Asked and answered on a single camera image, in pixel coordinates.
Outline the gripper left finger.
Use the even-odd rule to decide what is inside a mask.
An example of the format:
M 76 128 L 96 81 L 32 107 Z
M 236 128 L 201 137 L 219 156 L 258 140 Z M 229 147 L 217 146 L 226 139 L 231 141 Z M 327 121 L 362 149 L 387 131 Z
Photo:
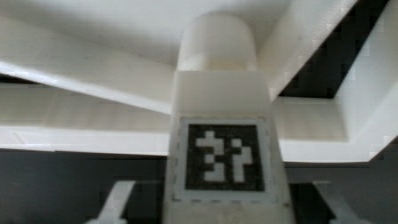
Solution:
M 139 180 L 117 180 L 107 199 L 101 205 L 98 216 L 85 221 L 85 224 L 139 224 L 130 223 L 123 217 L 128 208 L 128 201 L 133 195 L 135 187 L 140 184 L 158 184 L 158 181 L 139 181 Z M 142 224 L 160 224 L 156 220 L 151 220 Z

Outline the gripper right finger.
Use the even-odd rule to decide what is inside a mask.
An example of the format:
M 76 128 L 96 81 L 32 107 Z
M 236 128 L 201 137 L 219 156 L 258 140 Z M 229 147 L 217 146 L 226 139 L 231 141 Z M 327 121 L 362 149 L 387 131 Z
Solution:
M 359 217 L 329 181 L 290 184 L 297 224 L 373 224 Z

